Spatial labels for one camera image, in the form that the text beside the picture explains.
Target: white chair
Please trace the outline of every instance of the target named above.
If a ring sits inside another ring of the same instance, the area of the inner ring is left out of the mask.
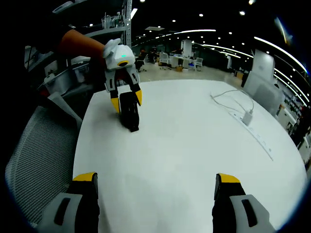
[[[195,68],[197,68],[197,67],[202,67],[203,65],[202,65],[202,62],[203,62],[203,58],[197,58],[195,61],[194,61],[194,66],[195,66]]]
[[[145,56],[145,59],[142,60],[142,61],[143,61],[143,65],[141,66],[140,71],[147,71],[147,70],[144,68],[144,66],[145,66],[145,64],[146,64],[147,61],[148,61],[148,55],[146,55],[146,56]]]
[[[160,63],[170,64],[170,57],[167,53],[160,53]]]

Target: desk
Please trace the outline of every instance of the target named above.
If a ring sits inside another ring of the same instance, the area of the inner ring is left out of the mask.
[[[236,176],[280,227],[306,181],[300,154],[282,126],[255,103],[254,137],[210,93],[234,89],[218,81],[141,83],[139,131],[121,126],[105,91],[94,94],[79,135],[73,176],[98,173],[99,206],[115,233],[212,232],[216,173]],[[119,88],[119,93],[128,91]],[[245,108],[250,99],[232,96]],[[221,96],[222,104],[239,106]]]
[[[187,57],[177,57],[177,56],[170,56],[170,63],[172,68],[175,68],[178,66],[178,60],[183,60],[183,68],[189,68],[189,63],[193,62],[193,59],[187,58]]]

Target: office chair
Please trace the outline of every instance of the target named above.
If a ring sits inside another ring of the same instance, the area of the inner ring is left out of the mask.
[[[197,67],[200,67],[199,71],[201,71],[201,67],[203,66],[203,65],[202,65],[202,62],[203,62],[203,58],[199,58],[199,57],[198,57],[198,58],[194,61],[195,69],[196,69]]]
[[[142,65],[141,65],[141,67],[138,69],[138,72],[147,71],[147,70],[144,68],[144,65],[148,62],[148,55],[145,56],[144,60],[137,60],[137,61],[142,62]]]
[[[82,123],[58,93],[50,99],[61,109],[36,108],[5,170],[10,193],[32,226],[39,223],[47,204],[66,192],[72,181]]]
[[[160,63],[164,63],[166,65],[170,64],[170,57],[168,56],[167,53],[160,53]]]

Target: ceiling light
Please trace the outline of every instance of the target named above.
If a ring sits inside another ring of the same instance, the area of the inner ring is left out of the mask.
[[[284,49],[281,49],[279,46],[276,46],[276,45],[272,44],[271,42],[266,41],[266,40],[264,40],[264,39],[261,39],[261,38],[259,38],[259,37],[254,36],[254,38],[255,38],[256,40],[259,40],[259,41],[261,41],[261,42],[264,42],[264,43],[266,43],[266,44],[268,44],[268,45],[271,45],[271,46],[273,46],[274,48],[276,48],[276,49],[282,51],[282,52],[285,53],[287,56],[289,56],[290,58],[292,58],[298,65],[300,65],[300,67],[303,68],[303,70],[304,70],[306,73],[308,73],[307,69],[306,69],[296,58],[294,58],[294,56],[292,56],[291,54],[289,54],[289,53],[288,53],[287,51],[285,51]]]
[[[137,8],[133,8],[133,10],[131,12],[131,19],[134,17],[136,11],[137,11]]]
[[[230,55],[230,56],[234,56],[234,57],[237,57],[237,58],[241,58],[241,57],[239,57],[239,56],[236,56],[236,55],[234,55],[234,54],[232,54],[232,53],[228,53],[228,52],[220,52],[220,53],[224,53],[224,54],[227,54],[227,55]]]
[[[245,55],[245,56],[248,56],[248,57],[254,58],[253,56],[251,56],[251,55],[249,55],[249,54],[247,54],[247,53],[240,52],[240,51],[233,50],[233,49],[229,49],[229,48],[226,48],[226,47],[221,47],[221,46],[217,46],[217,45],[205,45],[205,44],[204,44],[203,46],[209,46],[209,47],[215,47],[215,48],[220,48],[220,49],[230,50],[230,51],[237,52],[237,53],[243,54],[243,55]]]
[[[189,30],[189,31],[182,31],[179,33],[174,33],[174,34],[180,34],[180,33],[195,33],[195,32],[215,32],[215,29],[200,29],[200,30]]]
[[[281,71],[279,71],[278,69],[274,69],[274,70],[277,71],[277,72],[279,72],[279,73],[280,73],[281,75],[283,75],[288,81],[290,81],[290,82],[294,85],[294,87],[296,87],[297,90],[299,90],[300,93],[303,94],[303,96],[307,99],[307,101],[310,102],[309,99],[307,98],[307,96],[302,92],[302,90],[300,90],[300,88],[299,88],[292,80],[290,80],[289,77],[287,77],[285,74],[283,74],[283,73],[282,73]]]

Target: person's arm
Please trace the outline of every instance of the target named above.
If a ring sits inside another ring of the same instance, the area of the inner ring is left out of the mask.
[[[56,46],[56,52],[65,55],[103,58],[104,45],[89,38],[76,30],[65,33],[60,43]]]

